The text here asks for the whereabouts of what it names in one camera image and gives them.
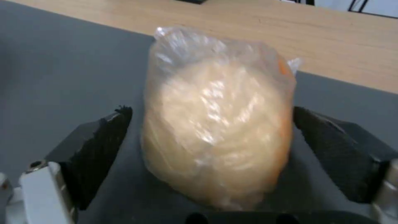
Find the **food in plastic bag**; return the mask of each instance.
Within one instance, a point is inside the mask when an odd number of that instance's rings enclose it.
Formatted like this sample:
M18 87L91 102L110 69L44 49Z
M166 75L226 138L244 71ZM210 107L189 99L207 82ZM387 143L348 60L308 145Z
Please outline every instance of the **food in plastic bag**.
M147 168L195 201L254 208L287 162L292 70L262 43L187 28L158 28L155 38L142 132Z

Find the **black base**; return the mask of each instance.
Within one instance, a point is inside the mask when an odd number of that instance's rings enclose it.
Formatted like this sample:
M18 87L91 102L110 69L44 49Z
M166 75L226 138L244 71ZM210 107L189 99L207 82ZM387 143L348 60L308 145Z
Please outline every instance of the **black base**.
M195 4L202 4L202 3L204 3L206 0L177 0L177 1L189 2L189 3L195 3Z

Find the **gray mat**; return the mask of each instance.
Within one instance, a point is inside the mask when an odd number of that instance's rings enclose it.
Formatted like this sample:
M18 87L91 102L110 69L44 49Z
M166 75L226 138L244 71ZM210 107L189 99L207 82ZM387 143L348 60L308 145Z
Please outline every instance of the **gray mat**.
M141 161L142 90L152 42L150 36L0 1L0 171L16 184L31 161L77 125L125 104L134 110L128 134L79 223L150 223L208 209L156 180ZM356 122L398 149L398 95L307 73L297 80L296 105ZM295 130L290 162L259 210L368 214L368 208L344 198Z

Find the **plastic wrap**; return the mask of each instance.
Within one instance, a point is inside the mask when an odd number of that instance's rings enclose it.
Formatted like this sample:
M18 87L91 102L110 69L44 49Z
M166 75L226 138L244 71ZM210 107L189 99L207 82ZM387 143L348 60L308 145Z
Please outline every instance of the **plastic wrap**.
M148 170L200 203L254 208L287 162L292 69L263 43L187 28L158 28L155 38L142 131Z

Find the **bolt hole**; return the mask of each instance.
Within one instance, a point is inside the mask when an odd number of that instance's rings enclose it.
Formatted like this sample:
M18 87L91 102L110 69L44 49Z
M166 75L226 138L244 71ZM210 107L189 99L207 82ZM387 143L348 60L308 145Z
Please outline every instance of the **bolt hole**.
M41 165L41 161L36 161L36 162L33 162L33 163L30 164L30 168L35 168L35 167L40 166L40 165Z
M300 224L300 223L294 215L281 214L276 218L276 224Z
M208 224L206 216L200 213L192 213L188 215L185 224Z

